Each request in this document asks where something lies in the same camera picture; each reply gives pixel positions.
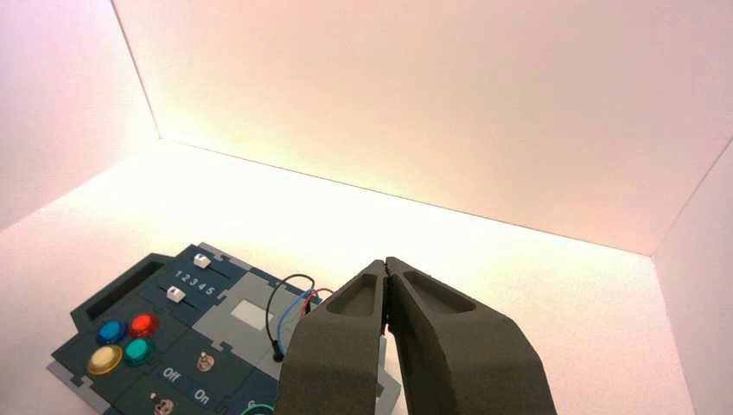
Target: black wire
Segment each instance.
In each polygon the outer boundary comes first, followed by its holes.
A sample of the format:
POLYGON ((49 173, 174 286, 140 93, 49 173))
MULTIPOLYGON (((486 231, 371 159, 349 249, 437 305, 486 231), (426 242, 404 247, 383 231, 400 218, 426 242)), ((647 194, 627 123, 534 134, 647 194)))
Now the black wire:
POLYGON ((274 348, 277 348, 277 341, 272 338, 272 333, 270 333, 270 318, 269 318, 269 316, 270 316, 270 305, 272 304, 272 298, 274 298, 275 293, 277 292, 277 290, 280 287, 283 286, 283 284, 285 284, 289 279, 297 278, 297 277, 308 279, 310 281, 310 289, 311 290, 313 290, 316 287, 316 281, 313 278, 311 278, 311 277, 309 277, 309 276, 307 276, 305 274, 292 274, 292 275, 289 275, 288 277, 284 278, 282 281, 280 281, 275 286, 275 290, 272 290, 272 293, 270 294, 270 298, 267 299, 267 306, 265 307, 265 329, 267 331, 267 337, 270 339, 270 343, 272 343, 272 345, 273 345, 274 348))

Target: red wire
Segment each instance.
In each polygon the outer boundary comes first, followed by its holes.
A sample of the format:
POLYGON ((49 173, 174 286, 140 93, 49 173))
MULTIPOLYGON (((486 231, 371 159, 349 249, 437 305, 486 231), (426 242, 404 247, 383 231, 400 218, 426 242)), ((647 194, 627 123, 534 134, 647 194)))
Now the red wire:
POLYGON ((313 292, 311 292, 307 297, 305 297, 305 301, 303 302, 303 306, 300 309, 300 318, 305 317, 305 309, 308 307, 308 304, 310 304, 310 301, 313 300, 313 298, 316 297, 316 294, 319 293, 319 292, 321 292, 321 291, 328 291, 331 294, 334 293, 333 291, 329 290, 328 288, 319 288, 318 290, 314 290, 313 292))

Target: round button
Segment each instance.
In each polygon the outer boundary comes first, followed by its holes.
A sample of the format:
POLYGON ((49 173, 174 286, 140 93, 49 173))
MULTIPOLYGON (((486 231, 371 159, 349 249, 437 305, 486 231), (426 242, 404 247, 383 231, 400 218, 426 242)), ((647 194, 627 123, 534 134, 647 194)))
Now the round button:
POLYGON ((146 313, 135 316, 130 323, 130 337, 134 339, 150 337, 156 330, 158 330, 158 317, 154 314, 146 313))
POLYGON ((105 344, 117 343, 124 339, 127 335, 127 325, 119 320, 110 320, 102 324, 97 331, 97 343, 104 346, 105 344))
POLYGON ((135 339, 124 349, 124 361, 130 366, 139 366, 153 355, 153 343, 148 339, 135 339))
POLYGON ((86 371, 90 374, 108 374, 117 367, 121 360, 122 348, 120 346, 102 346, 89 358, 86 371))

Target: green button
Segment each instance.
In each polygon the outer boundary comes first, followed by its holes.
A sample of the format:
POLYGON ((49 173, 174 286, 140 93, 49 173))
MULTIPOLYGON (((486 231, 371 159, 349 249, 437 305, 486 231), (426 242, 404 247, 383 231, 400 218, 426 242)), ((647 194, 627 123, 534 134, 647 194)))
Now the green button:
POLYGON ((131 366, 139 366, 153 355, 153 343, 148 339, 135 339, 124 348, 124 361, 131 366))

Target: red button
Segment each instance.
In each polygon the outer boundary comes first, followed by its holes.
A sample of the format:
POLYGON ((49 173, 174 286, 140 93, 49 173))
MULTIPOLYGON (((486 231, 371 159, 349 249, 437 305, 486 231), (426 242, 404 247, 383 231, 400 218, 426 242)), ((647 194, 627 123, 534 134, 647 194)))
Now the red button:
POLYGON ((132 319, 130 323, 130 337, 150 337, 158 330, 158 317, 154 314, 145 313, 132 319))

